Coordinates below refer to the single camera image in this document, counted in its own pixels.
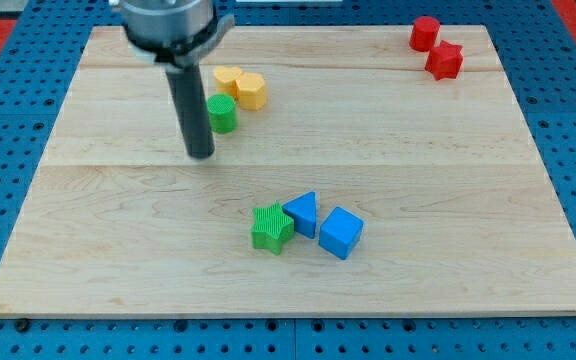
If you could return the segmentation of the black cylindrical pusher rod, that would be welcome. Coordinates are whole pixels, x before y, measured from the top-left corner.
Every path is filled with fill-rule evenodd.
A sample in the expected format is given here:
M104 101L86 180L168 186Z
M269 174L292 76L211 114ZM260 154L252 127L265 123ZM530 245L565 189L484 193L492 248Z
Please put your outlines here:
M165 73L187 154L194 159L209 158L215 145L199 66L169 65Z

